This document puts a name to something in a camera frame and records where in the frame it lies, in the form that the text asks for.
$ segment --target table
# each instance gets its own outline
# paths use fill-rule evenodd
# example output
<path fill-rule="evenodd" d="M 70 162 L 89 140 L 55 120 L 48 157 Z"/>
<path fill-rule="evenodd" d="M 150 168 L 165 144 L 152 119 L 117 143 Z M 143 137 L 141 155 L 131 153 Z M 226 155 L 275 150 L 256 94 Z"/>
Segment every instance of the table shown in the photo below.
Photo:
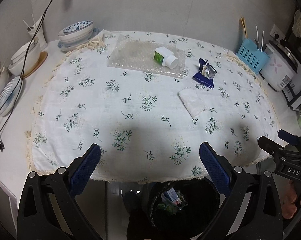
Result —
<path fill-rule="evenodd" d="M 123 34 L 133 35 L 133 32 L 125 32 Z M 175 40 L 180 42 L 179 39 L 182 40 L 181 37 L 173 35 L 169 35 L 169 38 L 169 41 Z M 145 39 L 152 40 L 152 36 L 147 36 L 145 34 Z M 199 42 L 199 45 L 203 46 L 206 44 L 201 41 L 195 42 Z M 31 112 L 34 107 L 34 102 L 38 100 L 40 95 L 44 94 L 47 89 L 47 87 L 43 87 L 44 82 L 52 76 L 52 70 L 55 68 L 56 64 L 65 57 L 65 54 L 57 48 L 57 44 L 58 41 L 49 43 L 46 48 L 46 51 L 49 53 L 46 61 L 35 73 L 25 79 L 23 93 L 1 136 L 5 144 L 5 150 L 3 153 L 0 152 L 0 184 L 3 188 L 6 188 L 8 194 L 10 193 L 12 197 L 16 197 L 17 205 L 20 200 L 26 176 L 29 173 L 28 161 L 25 157 L 27 152 L 25 131 L 32 129 L 34 115 L 32 115 Z M 282 93 L 275 93 L 270 90 L 268 94 L 271 96 L 271 102 L 282 127 L 292 134 L 301 136 L 296 115 L 287 106 Z M 6 117 L 0 117 L 0 125 L 3 124 L 5 120 Z"/>
<path fill-rule="evenodd" d="M 136 71 L 130 65 L 123 69 L 122 62 L 121 68 L 108 67 L 117 39 L 134 48 L 132 40 L 140 47 L 175 44 L 186 54 L 182 78 Z M 232 165 L 252 165 L 269 157 L 257 141 L 260 136 L 277 140 L 276 115 L 256 76 L 230 61 L 226 49 L 143 32 L 105 32 L 105 44 L 73 52 L 54 72 L 35 110 L 29 147 L 31 167 L 40 174 L 67 167 L 92 143 L 101 147 L 102 157 L 91 178 L 106 181 L 202 178 L 207 171 L 198 149 L 204 141 Z M 213 90 L 192 79 L 200 57 L 218 71 Z M 203 102 L 205 111 L 196 117 L 178 97 L 184 89 Z"/>

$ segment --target white tablecloth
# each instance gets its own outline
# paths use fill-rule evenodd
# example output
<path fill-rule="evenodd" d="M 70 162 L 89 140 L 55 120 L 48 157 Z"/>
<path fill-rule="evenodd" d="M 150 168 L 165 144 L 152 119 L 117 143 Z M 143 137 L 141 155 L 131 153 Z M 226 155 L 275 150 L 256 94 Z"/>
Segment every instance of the white tablecloth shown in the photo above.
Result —
<path fill-rule="evenodd" d="M 257 140 L 277 138 L 275 113 L 254 76 L 224 56 L 226 49 L 161 33 L 121 34 L 185 50 L 184 78 L 107 67 L 119 33 L 105 32 L 105 48 L 73 52 L 54 72 L 34 122 L 30 161 L 40 174 L 67 167 L 92 143 L 102 149 L 92 178 L 107 181 L 203 177 L 204 141 L 232 165 L 269 156 Z M 200 57 L 217 70 L 213 90 L 192 79 Z M 178 97 L 185 88 L 200 92 L 207 106 L 195 119 Z"/>

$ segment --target black cable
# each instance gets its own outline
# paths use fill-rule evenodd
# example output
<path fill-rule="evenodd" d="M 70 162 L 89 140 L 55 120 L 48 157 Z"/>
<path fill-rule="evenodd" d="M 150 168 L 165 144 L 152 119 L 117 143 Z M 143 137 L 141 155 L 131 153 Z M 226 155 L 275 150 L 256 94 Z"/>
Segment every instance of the black cable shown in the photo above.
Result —
<path fill-rule="evenodd" d="M 21 72 L 21 75 L 19 76 L 18 82 L 17 82 L 16 86 L 14 87 L 12 93 L 13 93 L 14 90 L 17 88 L 17 86 L 18 86 L 20 80 L 23 79 L 23 76 L 24 76 L 24 70 L 25 70 L 25 62 L 26 62 L 26 57 L 27 57 L 29 48 L 30 48 L 30 46 L 31 46 L 32 41 L 33 41 L 34 38 L 36 37 L 36 35 L 37 35 L 39 29 L 40 29 L 41 26 L 43 25 L 43 21 L 44 21 L 46 12 L 47 12 L 49 6 L 51 5 L 52 1 L 53 1 L 53 0 L 50 0 L 49 4 L 47 5 L 47 7 L 46 7 L 46 9 L 45 9 L 45 11 L 44 11 L 44 13 L 43 13 L 43 16 L 42 16 L 42 18 L 41 18 L 41 21 L 40 21 L 40 23 L 39 23 L 39 25 L 38 25 L 38 27 L 37 27 L 37 29 L 36 29 L 36 31 L 35 31 L 35 33 L 34 33 L 32 39 L 31 39 L 31 41 L 30 41 L 30 43 L 29 43 L 29 45 L 28 45 L 28 47 L 27 47 L 27 49 L 26 49 L 26 54 L 25 54 L 25 58 L 24 58 L 24 64 L 23 64 L 22 72 Z M 1 133 L 1 131 L 3 130 L 3 128 L 5 127 L 6 123 L 8 122 L 10 116 L 11 116 L 12 113 L 13 113 L 13 110 L 14 110 L 14 107 L 15 107 L 15 104 L 16 104 L 16 101 L 17 101 L 17 99 L 18 99 L 18 97 L 19 97 L 19 94 L 20 94 L 20 92 L 21 92 L 21 89 L 22 89 L 22 85 L 23 85 L 23 81 L 21 82 L 21 84 L 20 84 L 20 86 L 19 86 L 18 94 L 17 94 L 17 96 L 16 96 L 16 98 L 15 98 L 15 101 L 14 101 L 14 104 L 13 104 L 13 107 L 12 107 L 12 110 L 11 110 L 11 112 L 10 112 L 8 118 L 7 118 L 6 121 L 4 122 L 2 128 L 0 129 L 0 133 Z M 4 104 L 1 106 L 0 111 L 1 111 L 2 107 L 6 104 L 6 102 L 7 102 L 8 99 L 9 99 L 9 98 L 7 98 L 6 101 L 4 102 Z M 3 142 L 2 142 L 1 140 L 0 140 L 0 148 L 1 148 L 1 151 L 2 151 L 2 149 L 4 149 L 4 144 L 3 144 Z"/>

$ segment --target trash can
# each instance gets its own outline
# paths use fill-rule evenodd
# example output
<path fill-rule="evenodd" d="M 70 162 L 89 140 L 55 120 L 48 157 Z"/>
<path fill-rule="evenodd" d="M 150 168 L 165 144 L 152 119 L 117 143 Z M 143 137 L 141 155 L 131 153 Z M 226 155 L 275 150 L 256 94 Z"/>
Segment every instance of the trash can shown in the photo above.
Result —
<path fill-rule="evenodd" d="M 161 195 L 174 188 L 180 190 L 188 205 L 176 215 L 157 209 Z M 157 182 L 151 189 L 148 217 L 152 226 L 167 237 L 192 238 L 202 233 L 219 209 L 219 193 L 206 179 Z"/>

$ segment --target wall socket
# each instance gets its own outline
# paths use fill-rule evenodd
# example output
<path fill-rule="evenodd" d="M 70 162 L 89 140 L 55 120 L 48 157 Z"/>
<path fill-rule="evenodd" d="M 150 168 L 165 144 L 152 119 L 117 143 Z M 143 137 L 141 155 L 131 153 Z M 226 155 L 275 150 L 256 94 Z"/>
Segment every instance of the wall socket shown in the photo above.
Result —
<path fill-rule="evenodd" d="M 270 31 L 270 35 L 275 38 L 275 35 L 278 34 L 278 39 L 276 41 L 280 42 L 280 40 L 285 39 L 285 34 L 274 24 L 273 28 Z"/>

